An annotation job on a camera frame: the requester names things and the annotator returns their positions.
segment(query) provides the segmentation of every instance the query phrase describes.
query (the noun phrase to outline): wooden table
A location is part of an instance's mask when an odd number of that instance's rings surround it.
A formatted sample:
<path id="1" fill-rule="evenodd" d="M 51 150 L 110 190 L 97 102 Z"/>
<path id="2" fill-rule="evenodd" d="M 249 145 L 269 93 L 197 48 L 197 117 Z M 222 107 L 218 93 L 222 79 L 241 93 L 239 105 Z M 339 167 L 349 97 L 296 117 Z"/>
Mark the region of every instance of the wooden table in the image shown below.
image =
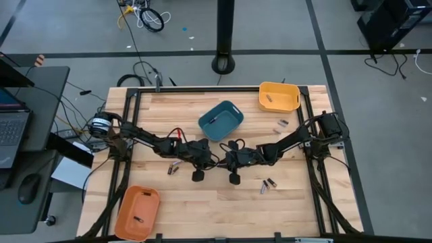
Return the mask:
<path id="1" fill-rule="evenodd" d="M 123 113 L 126 89 L 110 89 L 106 111 Z M 314 114 L 321 114 L 323 110 L 330 112 L 326 87 L 309 86 L 308 89 Z M 299 126 L 296 112 L 264 112 L 258 108 L 257 99 L 257 92 L 145 93 L 141 96 L 138 126 L 158 136 L 166 136 L 175 127 L 180 127 L 188 140 L 199 140 L 204 138 L 197 124 L 199 117 L 224 100 L 231 101 L 241 110 L 244 121 L 222 142 L 243 138 L 247 147 L 254 148 L 257 144 L 276 142 Z M 289 121 L 287 129 L 280 135 L 273 131 L 278 127 L 279 119 Z M 210 147 L 221 159 L 225 157 L 218 143 L 211 142 Z M 331 148 L 331 154 L 345 160 L 342 150 Z M 93 168 L 106 158 L 107 152 L 96 155 Z M 176 160 L 160 158 L 140 144 L 134 147 L 129 185 L 155 188 L 161 195 L 157 221 L 150 238 L 154 238 L 156 233 L 162 233 L 164 238 L 270 238 L 274 232 L 281 232 L 283 237 L 319 235 L 306 161 L 300 149 L 290 150 L 273 167 L 257 165 L 240 169 L 242 183 L 239 186 L 229 183 L 228 170 L 218 168 L 206 171 L 204 181 L 193 182 L 194 168 L 189 163 L 180 164 L 174 175 L 167 175 L 173 161 Z M 326 159 L 325 164 L 335 205 L 361 231 L 362 224 L 346 167 L 333 159 Z M 78 236 L 90 228 L 105 207 L 112 169 L 113 162 L 109 161 L 91 176 Z M 120 169 L 119 181 L 122 172 L 123 168 Z M 260 194 L 262 181 L 267 178 L 278 186 Z M 321 205 L 329 231 L 327 209 L 322 201 Z M 114 234 L 117 210 L 115 208 L 111 214 L 110 234 Z"/>

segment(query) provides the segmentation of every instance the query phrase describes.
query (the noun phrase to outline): black pole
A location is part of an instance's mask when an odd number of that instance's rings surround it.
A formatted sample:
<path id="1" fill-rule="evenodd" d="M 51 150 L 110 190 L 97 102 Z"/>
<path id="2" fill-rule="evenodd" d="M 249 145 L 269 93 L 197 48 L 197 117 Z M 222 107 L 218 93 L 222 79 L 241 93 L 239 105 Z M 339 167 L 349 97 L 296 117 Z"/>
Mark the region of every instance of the black pole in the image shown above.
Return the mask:
<path id="1" fill-rule="evenodd" d="M 217 50 L 211 68 L 217 74 L 230 74 L 236 62 L 232 58 L 232 29 L 234 25 L 234 0 L 217 1 Z"/>

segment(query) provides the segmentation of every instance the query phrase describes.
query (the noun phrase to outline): computer tower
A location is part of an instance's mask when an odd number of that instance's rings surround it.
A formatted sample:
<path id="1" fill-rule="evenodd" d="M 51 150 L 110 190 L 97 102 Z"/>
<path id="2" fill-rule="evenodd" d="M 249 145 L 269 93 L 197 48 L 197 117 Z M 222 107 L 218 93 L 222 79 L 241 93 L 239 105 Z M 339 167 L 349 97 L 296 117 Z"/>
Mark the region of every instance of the computer tower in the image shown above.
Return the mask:
<path id="1" fill-rule="evenodd" d="M 357 24 L 372 51 L 389 51 L 431 10 L 432 0 L 379 0 Z"/>

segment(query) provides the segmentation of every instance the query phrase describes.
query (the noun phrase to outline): computer mouse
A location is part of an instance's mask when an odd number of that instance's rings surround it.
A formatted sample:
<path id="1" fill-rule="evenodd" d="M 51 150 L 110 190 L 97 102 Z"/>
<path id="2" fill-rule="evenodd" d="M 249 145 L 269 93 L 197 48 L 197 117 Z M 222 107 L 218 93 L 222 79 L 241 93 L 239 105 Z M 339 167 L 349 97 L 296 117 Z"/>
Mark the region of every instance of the computer mouse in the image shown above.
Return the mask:
<path id="1" fill-rule="evenodd" d="M 23 205 L 33 202 L 38 192 L 39 183 L 41 182 L 41 175 L 32 173 L 27 175 L 21 182 L 18 188 L 18 200 Z"/>

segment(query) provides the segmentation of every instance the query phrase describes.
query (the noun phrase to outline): laptop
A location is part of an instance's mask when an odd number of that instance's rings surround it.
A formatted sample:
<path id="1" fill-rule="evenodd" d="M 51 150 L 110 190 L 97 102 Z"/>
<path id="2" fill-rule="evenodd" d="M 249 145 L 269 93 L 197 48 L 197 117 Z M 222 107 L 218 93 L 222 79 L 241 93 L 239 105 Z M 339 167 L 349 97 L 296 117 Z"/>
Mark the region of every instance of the laptop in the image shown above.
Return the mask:
<path id="1" fill-rule="evenodd" d="M 25 104 L 0 88 L 0 169 L 14 165 L 30 116 L 31 110 Z"/>

